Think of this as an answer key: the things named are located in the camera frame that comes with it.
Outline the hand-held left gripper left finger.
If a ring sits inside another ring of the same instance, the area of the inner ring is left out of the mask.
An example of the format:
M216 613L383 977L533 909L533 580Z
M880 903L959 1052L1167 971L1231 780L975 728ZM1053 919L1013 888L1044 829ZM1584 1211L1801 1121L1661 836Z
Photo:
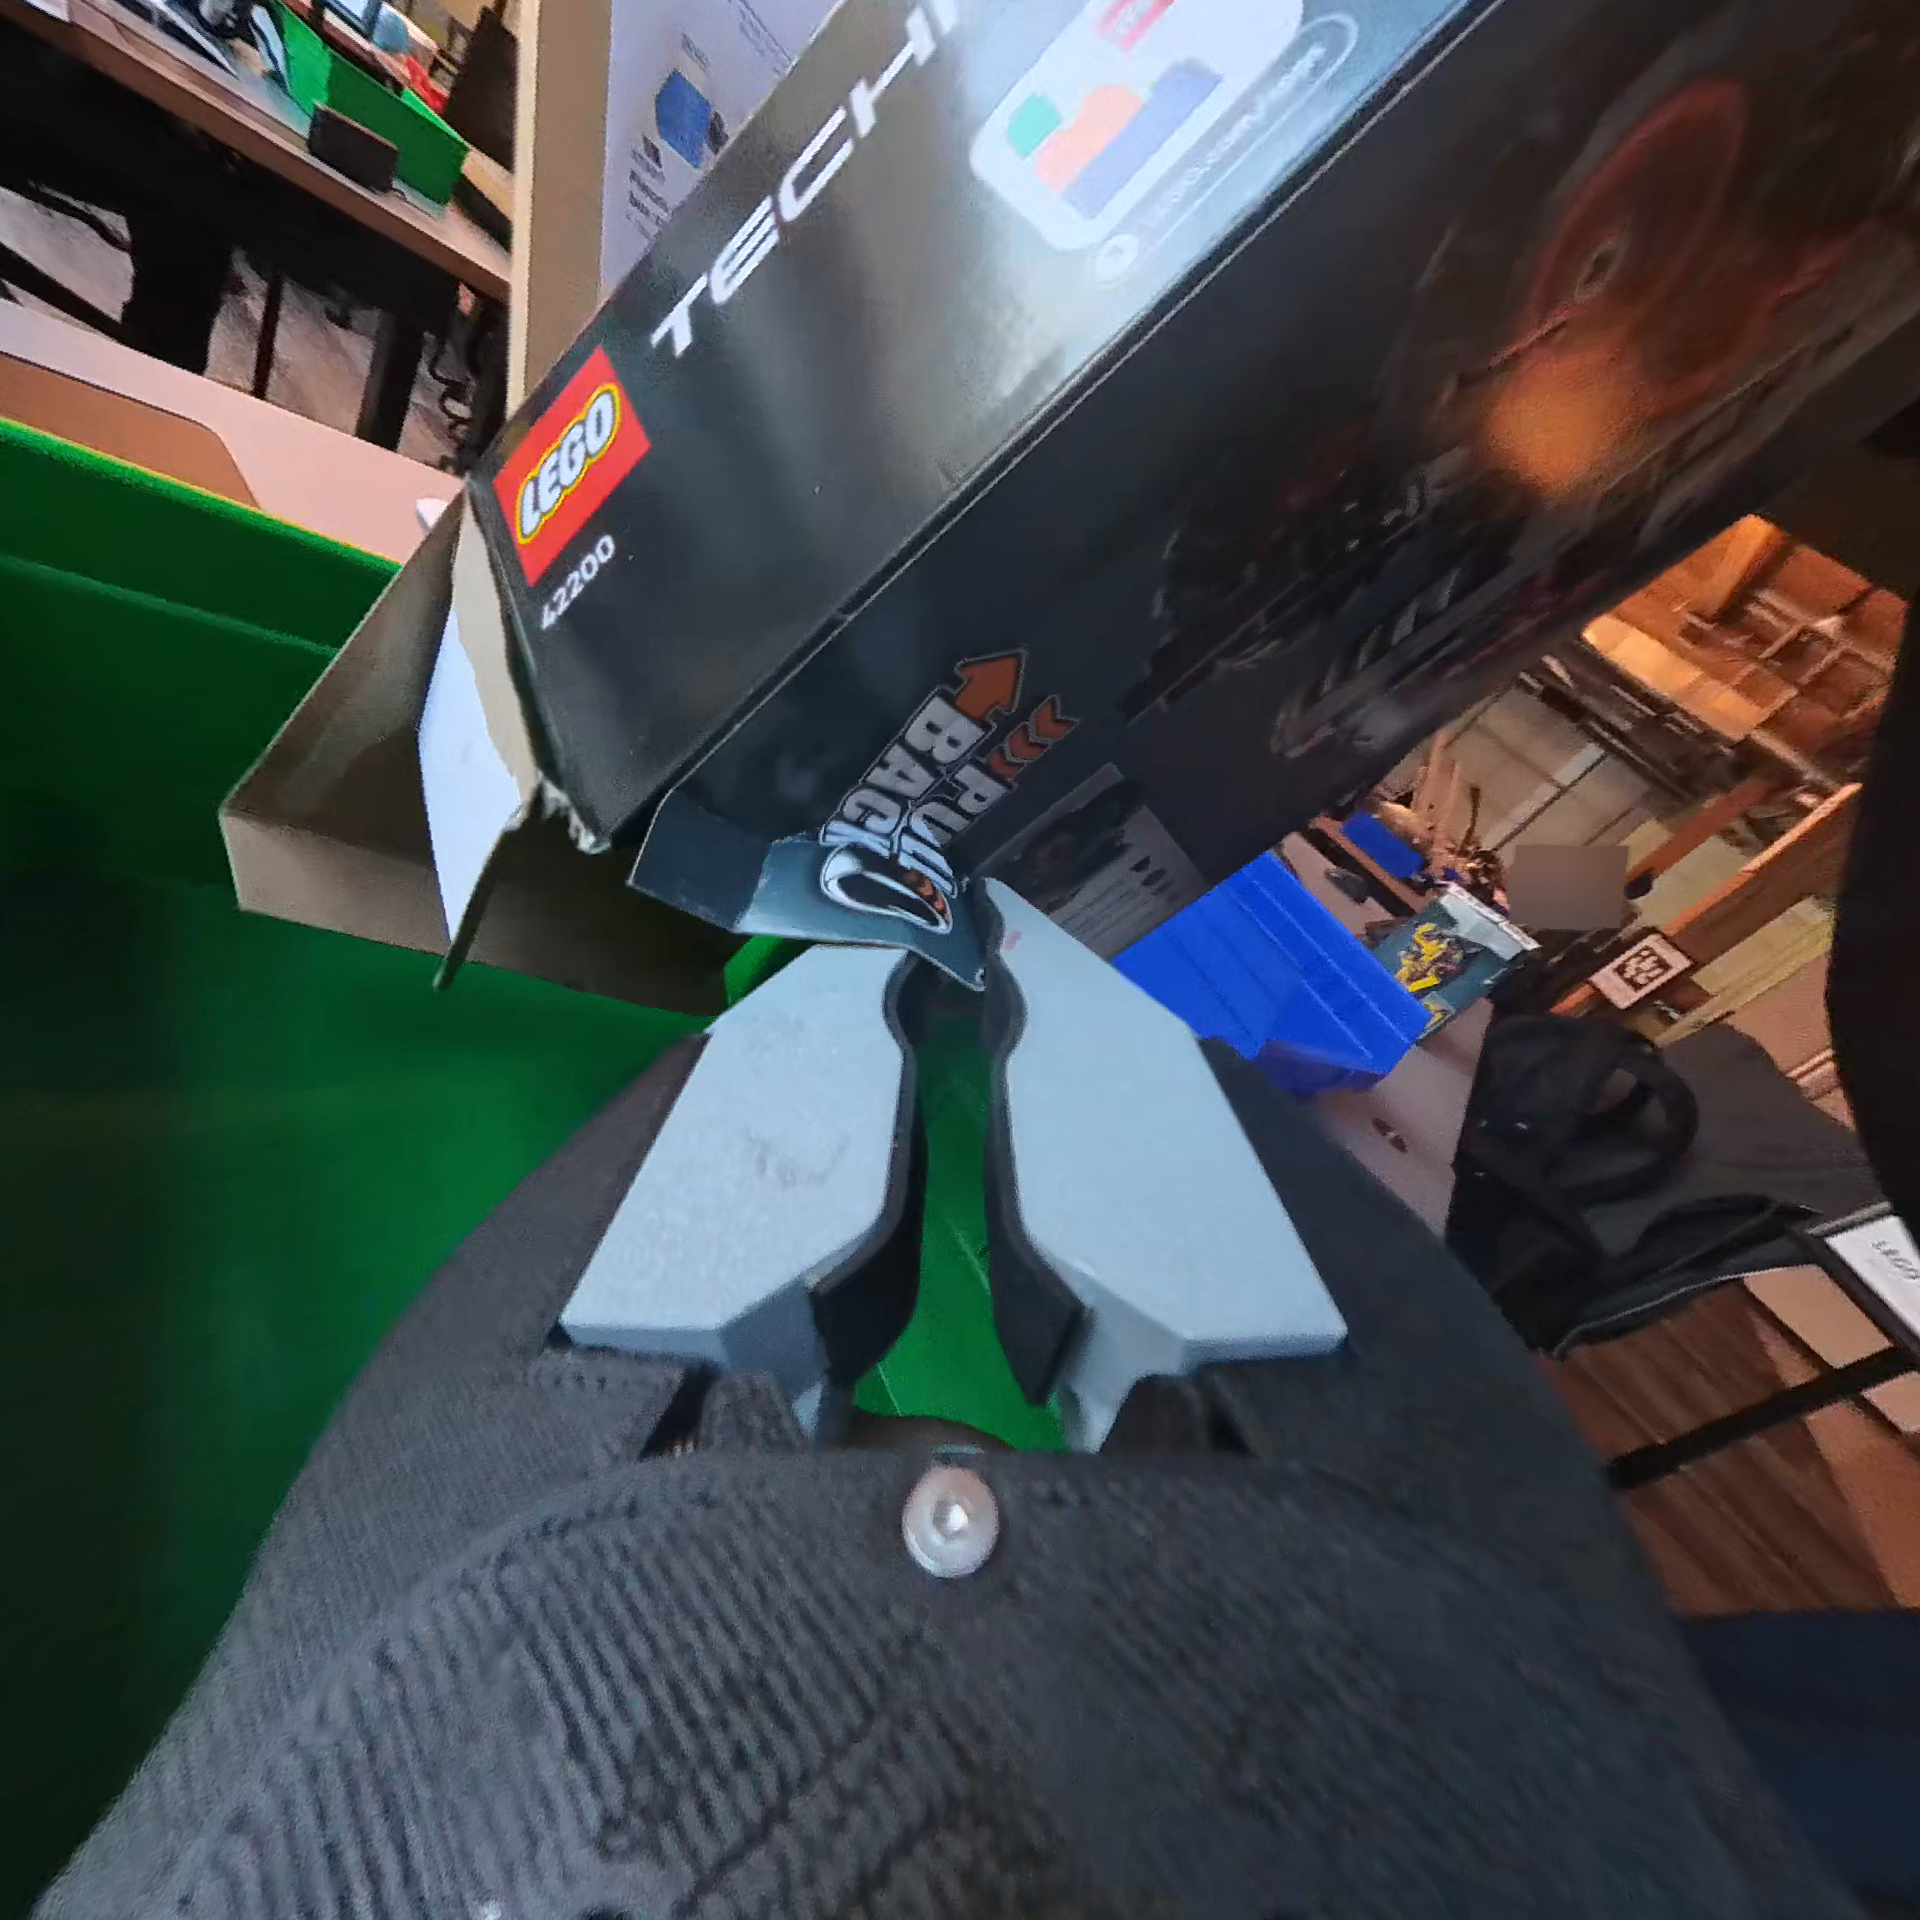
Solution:
M712 1024L560 1309L571 1345L843 1421L922 1292L917 971L810 948Z

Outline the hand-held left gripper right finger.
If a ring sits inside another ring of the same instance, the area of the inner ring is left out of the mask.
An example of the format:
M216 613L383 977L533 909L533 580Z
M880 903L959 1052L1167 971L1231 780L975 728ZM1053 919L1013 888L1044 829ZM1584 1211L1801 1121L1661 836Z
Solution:
M1131 1392L1317 1360L1347 1321L1192 1029L1007 885L979 895L1000 1345L1067 1448Z

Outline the black lego set box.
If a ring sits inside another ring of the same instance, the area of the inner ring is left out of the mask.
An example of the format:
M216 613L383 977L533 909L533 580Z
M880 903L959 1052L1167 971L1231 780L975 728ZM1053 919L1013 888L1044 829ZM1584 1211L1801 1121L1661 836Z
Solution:
M699 1003L1111 947L1916 393L1916 5L839 5L223 804Z

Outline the stack of blue plastic bins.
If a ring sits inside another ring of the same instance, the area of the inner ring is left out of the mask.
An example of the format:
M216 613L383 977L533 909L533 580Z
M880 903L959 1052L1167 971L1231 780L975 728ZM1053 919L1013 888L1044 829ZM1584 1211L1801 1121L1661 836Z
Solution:
M1296 1096L1364 1091L1424 1040L1426 1007L1273 853L1115 955L1115 969Z

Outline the yellow printed toy box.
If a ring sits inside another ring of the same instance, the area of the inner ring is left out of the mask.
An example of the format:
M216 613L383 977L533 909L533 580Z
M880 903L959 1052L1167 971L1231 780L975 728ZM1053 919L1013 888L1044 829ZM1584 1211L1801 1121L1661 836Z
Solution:
M1440 886L1413 915L1370 923L1361 943L1421 1005L1419 1040L1489 1000L1538 950L1520 923L1459 881Z

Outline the black backpack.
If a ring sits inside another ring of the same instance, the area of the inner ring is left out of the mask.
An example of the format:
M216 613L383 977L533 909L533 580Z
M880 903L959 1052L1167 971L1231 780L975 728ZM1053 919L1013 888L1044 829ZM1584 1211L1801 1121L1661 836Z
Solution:
M1601 1236L1601 1211L1665 1190L1697 1132L1697 1092L1640 1033L1498 1014L1457 1141L1445 1243L1535 1353L1559 1353L1647 1264Z

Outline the large green plastic bin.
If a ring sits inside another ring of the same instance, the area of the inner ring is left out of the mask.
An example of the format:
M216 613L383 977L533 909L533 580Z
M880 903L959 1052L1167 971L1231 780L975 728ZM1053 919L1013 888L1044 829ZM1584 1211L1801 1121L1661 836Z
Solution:
M3 1912L193 1687L357 1368L698 1016L261 919L218 809L395 574L5 423Z

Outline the black and white marker tag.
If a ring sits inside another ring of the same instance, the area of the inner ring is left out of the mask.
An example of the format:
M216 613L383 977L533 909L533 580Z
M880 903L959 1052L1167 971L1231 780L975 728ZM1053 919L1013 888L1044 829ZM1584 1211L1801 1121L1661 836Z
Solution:
M1695 955L1661 927L1650 927L1593 971L1586 984L1610 1011L1628 1013L1667 993L1695 966Z

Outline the white instruction sheet sign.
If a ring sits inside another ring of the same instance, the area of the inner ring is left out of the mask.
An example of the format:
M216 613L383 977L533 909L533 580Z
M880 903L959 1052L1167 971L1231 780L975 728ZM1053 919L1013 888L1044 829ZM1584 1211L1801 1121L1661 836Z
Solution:
M821 19L816 5L613 1L599 297L658 239Z

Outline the wooden desk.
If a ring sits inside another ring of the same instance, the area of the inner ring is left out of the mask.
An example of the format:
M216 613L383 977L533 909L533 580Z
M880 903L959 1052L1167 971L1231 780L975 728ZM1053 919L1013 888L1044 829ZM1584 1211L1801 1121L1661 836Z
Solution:
M268 174L297 185L495 303L513 293L509 251L474 216L409 187L376 195L332 171L304 143L304 118L266 80L229 80L180 53L116 5L74 1L63 16L5 1L7 25L58 48L107 81L169 111Z

